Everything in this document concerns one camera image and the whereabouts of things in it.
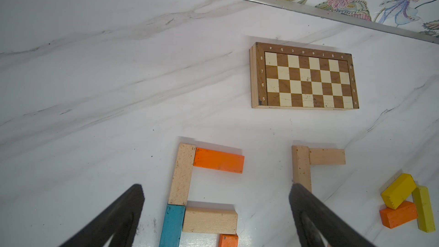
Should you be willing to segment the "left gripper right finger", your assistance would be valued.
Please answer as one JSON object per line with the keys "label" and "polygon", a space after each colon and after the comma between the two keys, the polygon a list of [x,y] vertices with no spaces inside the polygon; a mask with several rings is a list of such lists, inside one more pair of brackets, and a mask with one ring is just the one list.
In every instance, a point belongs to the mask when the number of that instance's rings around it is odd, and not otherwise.
{"label": "left gripper right finger", "polygon": [[323,247],[322,239],[333,247],[373,246],[303,185],[292,185],[289,203],[301,246]]}

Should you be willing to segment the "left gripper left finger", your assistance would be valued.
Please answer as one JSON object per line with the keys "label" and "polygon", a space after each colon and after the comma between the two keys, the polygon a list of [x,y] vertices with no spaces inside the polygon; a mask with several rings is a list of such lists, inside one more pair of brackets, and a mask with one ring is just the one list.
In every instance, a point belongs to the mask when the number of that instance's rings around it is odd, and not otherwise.
{"label": "left gripper left finger", "polygon": [[131,247],[145,202],[140,184],[132,185],[63,247]]}

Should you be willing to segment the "teal wooden block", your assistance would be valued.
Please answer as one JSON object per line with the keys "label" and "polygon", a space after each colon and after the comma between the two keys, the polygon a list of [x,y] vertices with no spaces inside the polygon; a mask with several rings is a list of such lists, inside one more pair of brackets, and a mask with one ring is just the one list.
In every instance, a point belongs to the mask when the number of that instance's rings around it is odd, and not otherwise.
{"label": "teal wooden block", "polygon": [[179,247],[186,206],[166,207],[159,247]]}

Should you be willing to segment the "natural block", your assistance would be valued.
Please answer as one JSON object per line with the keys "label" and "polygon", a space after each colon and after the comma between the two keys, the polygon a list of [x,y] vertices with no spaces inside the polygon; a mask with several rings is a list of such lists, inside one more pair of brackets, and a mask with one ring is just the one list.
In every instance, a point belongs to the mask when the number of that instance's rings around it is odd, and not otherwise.
{"label": "natural block", "polygon": [[307,146],[292,146],[293,182],[312,191],[311,164]]}
{"label": "natural block", "polygon": [[195,153],[195,145],[179,144],[168,204],[183,206],[187,204]]}
{"label": "natural block", "polygon": [[236,234],[234,210],[187,207],[182,231],[186,233]]}
{"label": "natural block", "polygon": [[309,159],[311,165],[345,165],[345,151],[343,149],[310,148]]}

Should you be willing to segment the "orange block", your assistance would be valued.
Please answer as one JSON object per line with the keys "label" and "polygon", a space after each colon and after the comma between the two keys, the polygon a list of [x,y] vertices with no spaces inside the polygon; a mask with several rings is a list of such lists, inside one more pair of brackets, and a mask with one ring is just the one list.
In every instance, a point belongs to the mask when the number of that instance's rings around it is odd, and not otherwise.
{"label": "orange block", "polygon": [[220,234],[218,247],[238,247],[237,234]]}
{"label": "orange block", "polygon": [[193,166],[242,174],[244,162],[242,155],[197,148]]}
{"label": "orange block", "polygon": [[397,209],[386,208],[380,210],[380,217],[383,226],[393,229],[417,219],[416,204],[404,201]]}

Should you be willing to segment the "orange block front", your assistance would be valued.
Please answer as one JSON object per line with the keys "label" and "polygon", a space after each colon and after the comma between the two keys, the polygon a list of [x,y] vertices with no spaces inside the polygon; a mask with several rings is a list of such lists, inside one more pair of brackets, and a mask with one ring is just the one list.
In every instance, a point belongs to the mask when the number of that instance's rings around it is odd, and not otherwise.
{"label": "orange block front", "polygon": [[237,234],[220,234],[218,247],[238,247]]}

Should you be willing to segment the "yellow block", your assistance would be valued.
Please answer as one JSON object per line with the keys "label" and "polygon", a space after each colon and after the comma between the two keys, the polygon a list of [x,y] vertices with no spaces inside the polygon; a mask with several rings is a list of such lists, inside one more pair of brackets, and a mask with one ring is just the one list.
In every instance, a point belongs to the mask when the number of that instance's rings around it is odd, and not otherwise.
{"label": "yellow block", "polygon": [[396,210],[416,187],[413,177],[403,173],[381,193],[381,197],[387,208]]}

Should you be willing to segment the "yellow-green block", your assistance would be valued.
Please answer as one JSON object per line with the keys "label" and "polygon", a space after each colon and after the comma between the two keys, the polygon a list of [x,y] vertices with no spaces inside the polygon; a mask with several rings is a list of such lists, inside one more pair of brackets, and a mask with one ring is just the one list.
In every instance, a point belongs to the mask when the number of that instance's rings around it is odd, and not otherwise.
{"label": "yellow-green block", "polygon": [[435,232],[436,226],[428,188],[419,185],[413,191],[412,196],[418,213],[417,223],[419,230],[426,233]]}

